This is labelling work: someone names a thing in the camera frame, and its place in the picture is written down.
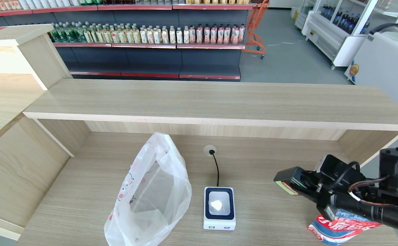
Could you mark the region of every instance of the orange shopping cart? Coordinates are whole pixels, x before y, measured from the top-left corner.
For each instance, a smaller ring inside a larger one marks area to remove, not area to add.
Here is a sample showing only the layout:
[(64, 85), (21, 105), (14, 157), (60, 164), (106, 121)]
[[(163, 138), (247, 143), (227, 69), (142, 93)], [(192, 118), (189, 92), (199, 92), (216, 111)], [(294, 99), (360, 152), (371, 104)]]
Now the orange shopping cart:
[(254, 31), (258, 28), (258, 25), (260, 24), (264, 13), (269, 7), (269, 0), (263, 0), (262, 2), (258, 1), (258, 3), (255, 3), (255, 0), (252, 0), (252, 3), (253, 9), (249, 16), (249, 22), (247, 23), (247, 35), (249, 37), (249, 40), (246, 42), (246, 46), (256, 45), (257, 50), (244, 49), (243, 51), (261, 54), (261, 59), (263, 59), (264, 54), (266, 53), (266, 46), (263, 45), (263, 39), (255, 34)]

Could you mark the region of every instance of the red and blue packaging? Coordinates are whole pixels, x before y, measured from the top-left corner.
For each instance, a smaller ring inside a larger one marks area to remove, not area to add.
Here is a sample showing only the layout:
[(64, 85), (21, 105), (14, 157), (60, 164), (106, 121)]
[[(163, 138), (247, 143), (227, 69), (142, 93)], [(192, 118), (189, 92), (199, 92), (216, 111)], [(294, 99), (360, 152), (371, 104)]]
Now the red and blue packaging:
[(328, 244), (338, 246), (361, 232), (380, 226), (378, 222), (370, 221), (359, 215), (354, 215), (339, 209), (333, 221), (325, 219), (322, 215), (308, 226), (317, 238)]

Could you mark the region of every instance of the wooden countertop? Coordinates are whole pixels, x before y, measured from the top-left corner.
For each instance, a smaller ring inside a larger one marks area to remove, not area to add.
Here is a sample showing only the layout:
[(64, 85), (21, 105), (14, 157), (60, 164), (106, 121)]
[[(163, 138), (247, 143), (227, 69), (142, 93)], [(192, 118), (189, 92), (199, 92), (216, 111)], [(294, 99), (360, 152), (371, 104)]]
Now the wooden countertop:
[(0, 29), (0, 46), (17, 46), (53, 30), (52, 24), (8, 26)]
[(30, 74), (0, 73), (0, 131), (42, 93)]
[(398, 106), (376, 87), (63, 79), (29, 118), (398, 131)]
[[(127, 173), (150, 134), (92, 133), (65, 165), (21, 235), (18, 246), (104, 246), (104, 225)], [(336, 141), (172, 135), (186, 162), (192, 199), (185, 216), (161, 245), (322, 246), (307, 226), (319, 214), (302, 196), (273, 182), (285, 168), (313, 169), (324, 154), (343, 161)], [(220, 185), (233, 187), (237, 226), (233, 232), (203, 227), (203, 190), (216, 184), (216, 166), (204, 155), (217, 146)], [(380, 226), (348, 246), (396, 246), (393, 229)]]

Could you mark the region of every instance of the plastic bag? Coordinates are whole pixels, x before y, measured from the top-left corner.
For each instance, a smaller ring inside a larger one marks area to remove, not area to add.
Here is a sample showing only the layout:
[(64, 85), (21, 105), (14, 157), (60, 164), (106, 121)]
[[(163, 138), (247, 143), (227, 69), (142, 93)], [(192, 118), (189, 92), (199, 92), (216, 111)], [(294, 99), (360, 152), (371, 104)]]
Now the plastic bag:
[(105, 223), (110, 246), (160, 244), (190, 205), (185, 161), (167, 134), (154, 133), (141, 148)]
[(328, 244), (339, 246), (361, 232), (380, 226), (378, 222), (370, 221), (345, 210), (337, 210), (333, 221), (317, 216), (316, 220), (308, 226), (317, 238)]

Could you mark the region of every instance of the gray floor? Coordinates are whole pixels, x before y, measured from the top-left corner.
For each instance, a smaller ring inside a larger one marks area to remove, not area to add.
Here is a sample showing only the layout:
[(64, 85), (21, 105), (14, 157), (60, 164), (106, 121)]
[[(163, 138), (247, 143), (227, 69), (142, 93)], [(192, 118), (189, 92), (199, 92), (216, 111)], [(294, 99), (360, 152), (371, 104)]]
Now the gray floor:
[[(256, 33), (263, 38), (264, 45), (270, 46), (263, 60), (256, 54), (242, 53), (242, 82), (352, 84), (344, 76), (345, 68), (331, 70), (331, 61), (310, 41), (305, 42), (289, 10), (267, 10)], [(392, 146), (398, 147), (398, 140)], [(370, 178), (378, 177), (378, 161), (373, 159), (362, 172)], [(0, 246), (14, 245), (15, 241), (0, 237)]]

